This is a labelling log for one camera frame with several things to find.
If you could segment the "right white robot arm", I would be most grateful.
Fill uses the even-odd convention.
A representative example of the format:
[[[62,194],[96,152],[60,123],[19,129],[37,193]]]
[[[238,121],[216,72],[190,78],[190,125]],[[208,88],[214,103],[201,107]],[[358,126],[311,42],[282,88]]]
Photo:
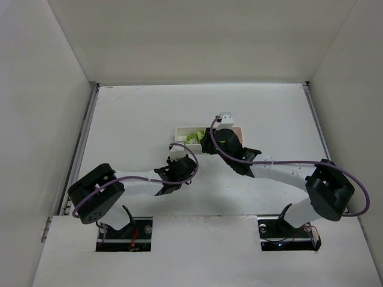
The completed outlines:
[[[218,154],[239,175],[274,180],[308,194],[288,204],[279,215],[283,224],[299,228],[316,219],[340,221],[354,194],[350,181],[329,160],[311,165],[276,164],[257,149],[243,147],[232,129],[205,129],[202,152]]]

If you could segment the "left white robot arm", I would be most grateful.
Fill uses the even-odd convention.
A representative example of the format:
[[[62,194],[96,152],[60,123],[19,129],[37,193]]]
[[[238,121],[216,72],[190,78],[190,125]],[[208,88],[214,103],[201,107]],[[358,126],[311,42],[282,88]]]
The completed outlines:
[[[128,173],[100,164],[70,186],[68,197],[73,205],[72,216],[82,224],[99,222],[116,231],[133,224],[133,216],[123,196],[164,196],[190,184],[199,162],[185,155],[166,166],[148,172]]]

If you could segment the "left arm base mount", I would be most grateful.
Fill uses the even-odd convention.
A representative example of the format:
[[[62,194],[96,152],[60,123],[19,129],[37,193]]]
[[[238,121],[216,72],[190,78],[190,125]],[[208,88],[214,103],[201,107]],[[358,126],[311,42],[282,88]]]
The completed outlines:
[[[99,228],[96,252],[149,252],[153,232],[152,217],[133,217],[123,205],[124,214],[129,217],[126,225],[115,230],[110,225],[97,222]]]

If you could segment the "green slope lego brick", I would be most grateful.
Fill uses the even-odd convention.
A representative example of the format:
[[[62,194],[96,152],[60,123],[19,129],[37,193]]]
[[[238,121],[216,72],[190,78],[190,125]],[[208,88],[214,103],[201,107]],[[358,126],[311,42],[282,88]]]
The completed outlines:
[[[197,130],[196,131],[196,139],[198,142],[200,142],[205,136],[205,131],[204,130]]]

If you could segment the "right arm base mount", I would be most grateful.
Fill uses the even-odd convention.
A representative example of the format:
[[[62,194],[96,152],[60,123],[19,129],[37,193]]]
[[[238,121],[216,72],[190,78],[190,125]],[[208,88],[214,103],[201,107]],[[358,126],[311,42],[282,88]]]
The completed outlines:
[[[259,216],[257,225],[262,251],[314,251],[318,252],[321,237],[310,222],[299,228],[292,227],[284,220],[288,204],[279,215]]]

